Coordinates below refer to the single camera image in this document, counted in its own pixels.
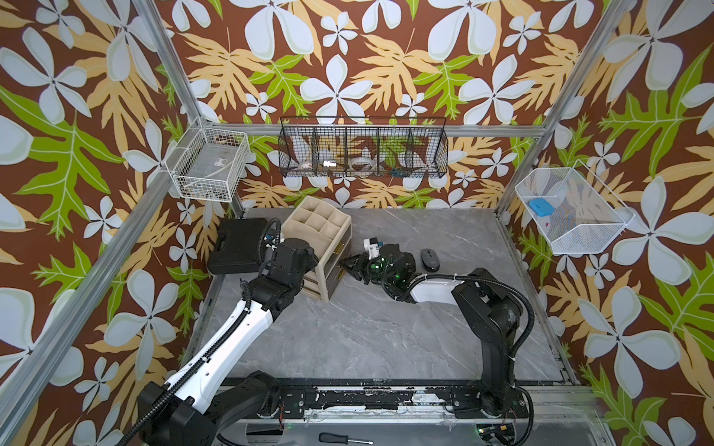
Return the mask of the beige drawer organizer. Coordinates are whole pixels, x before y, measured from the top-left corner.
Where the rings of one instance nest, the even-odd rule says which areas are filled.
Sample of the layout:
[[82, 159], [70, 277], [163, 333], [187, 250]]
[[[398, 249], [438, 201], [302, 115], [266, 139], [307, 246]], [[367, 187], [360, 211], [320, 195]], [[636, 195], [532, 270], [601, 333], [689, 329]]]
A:
[[327, 201], [308, 196], [286, 219], [282, 234], [313, 248], [318, 265], [305, 275], [303, 290], [328, 302], [343, 274], [338, 262], [351, 251], [351, 216]]

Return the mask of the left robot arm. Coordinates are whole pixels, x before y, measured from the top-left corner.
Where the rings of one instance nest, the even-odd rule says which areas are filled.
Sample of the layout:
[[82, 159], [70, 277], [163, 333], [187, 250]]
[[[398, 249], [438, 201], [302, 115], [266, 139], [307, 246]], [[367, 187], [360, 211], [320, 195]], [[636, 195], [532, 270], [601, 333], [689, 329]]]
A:
[[214, 398], [228, 373], [250, 345], [293, 302], [304, 276], [319, 263], [308, 242], [286, 238], [258, 268], [258, 276], [241, 283], [242, 295], [229, 318], [208, 344], [178, 373], [139, 394], [139, 419], [120, 445], [141, 437], [148, 445], [209, 445], [219, 433], [223, 414]]

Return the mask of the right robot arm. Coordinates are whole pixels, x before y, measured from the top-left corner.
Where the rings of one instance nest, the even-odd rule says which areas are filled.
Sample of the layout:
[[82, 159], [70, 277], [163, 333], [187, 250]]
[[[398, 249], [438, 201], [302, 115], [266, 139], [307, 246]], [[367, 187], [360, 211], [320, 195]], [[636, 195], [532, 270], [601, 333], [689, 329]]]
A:
[[481, 343], [483, 370], [476, 408], [488, 416], [505, 414], [520, 392], [515, 383], [515, 359], [535, 324], [532, 304], [516, 288], [500, 282], [488, 269], [443, 273], [437, 254], [420, 252], [424, 273], [413, 254], [397, 243], [369, 245], [366, 252], [338, 265], [364, 284], [375, 284], [397, 302], [438, 303], [459, 308]]

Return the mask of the black computer mouse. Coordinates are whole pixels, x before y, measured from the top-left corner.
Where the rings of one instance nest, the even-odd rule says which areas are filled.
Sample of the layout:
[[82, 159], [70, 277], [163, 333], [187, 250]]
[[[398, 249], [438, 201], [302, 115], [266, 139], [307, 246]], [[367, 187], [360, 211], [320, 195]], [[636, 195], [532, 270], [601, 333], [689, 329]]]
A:
[[423, 269], [427, 272], [435, 273], [441, 268], [441, 262], [437, 253], [430, 248], [420, 250], [420, 259]]

